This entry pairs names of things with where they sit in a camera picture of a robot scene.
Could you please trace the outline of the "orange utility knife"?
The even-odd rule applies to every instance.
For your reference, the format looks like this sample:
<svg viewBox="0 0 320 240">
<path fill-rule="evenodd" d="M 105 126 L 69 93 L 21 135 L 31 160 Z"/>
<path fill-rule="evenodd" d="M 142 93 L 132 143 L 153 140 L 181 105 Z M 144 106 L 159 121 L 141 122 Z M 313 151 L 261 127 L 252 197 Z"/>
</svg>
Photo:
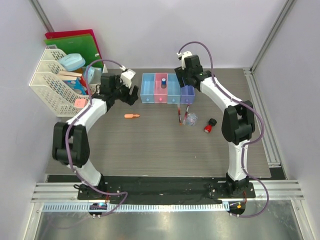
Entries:
<svg viewBox="0 0 320 240">
<path fill-rule="evenodd" d="M 128 113 L 124 115 L 125 119 L 135 119 L 135 118 L 139 118 L 140 114 L 138 113 Z"/>
</svg>

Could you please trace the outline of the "red stamp black cap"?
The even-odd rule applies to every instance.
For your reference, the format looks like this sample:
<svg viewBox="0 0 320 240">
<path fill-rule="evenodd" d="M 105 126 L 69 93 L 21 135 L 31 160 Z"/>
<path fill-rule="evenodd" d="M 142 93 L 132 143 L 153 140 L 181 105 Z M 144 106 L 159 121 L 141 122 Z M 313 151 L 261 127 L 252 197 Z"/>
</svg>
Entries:
<svg viewBox="0 0 320 240">
<path fill-rule="evenodd" d="M 210 133 L 212 128 L 217 124 L 217 121 L 214 118 L 210 118 L 208 124 L 204 127 L 205 133 Z"/>
</svg>

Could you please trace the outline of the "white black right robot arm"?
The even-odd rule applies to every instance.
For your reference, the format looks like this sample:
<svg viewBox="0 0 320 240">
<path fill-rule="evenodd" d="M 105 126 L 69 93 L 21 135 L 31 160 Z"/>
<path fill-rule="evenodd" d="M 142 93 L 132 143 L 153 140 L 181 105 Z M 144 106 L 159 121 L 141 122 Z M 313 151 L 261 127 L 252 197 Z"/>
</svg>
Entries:
<svg viewBox="0 0 320 240">
<path fill-rule="evenodd" d="M 200 63 L 198 55 L 190 51 L 178 53 L 181 66 L 174 69 L 181 87 L 192 86 L 208 96 L 223 112 L 221 132 L 229 147 L 229 167 L 226 173 L 225 190 L 233 198 L 249 186 L 247 171 L 248 143 L 255 131 L 252 103 L 231 94 L 218 79 Z"/>
</svg>

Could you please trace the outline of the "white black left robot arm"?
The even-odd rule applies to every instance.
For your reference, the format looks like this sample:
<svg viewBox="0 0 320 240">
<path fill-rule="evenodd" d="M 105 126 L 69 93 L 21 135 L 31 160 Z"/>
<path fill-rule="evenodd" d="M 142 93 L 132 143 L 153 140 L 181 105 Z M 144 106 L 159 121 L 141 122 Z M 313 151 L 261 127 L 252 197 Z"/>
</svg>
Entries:
<svg viewBox="0 0 320 240">
<path fill-rule="evenodd" d="M 57 122 L 53 128 L 53 159 L 70 168 L 97 200 L 106 195 L 107 186 L 103 174 L 90 161 L 88 132 L 115 101 L 120 100 L 132 106 L 138 100 L 139 88 L 132 85 L 135 74 L 131 69 L 118 75 L 102 74 L 100 85 L 90 96 L 88 104 L 73 118 Z"/>
</svg>

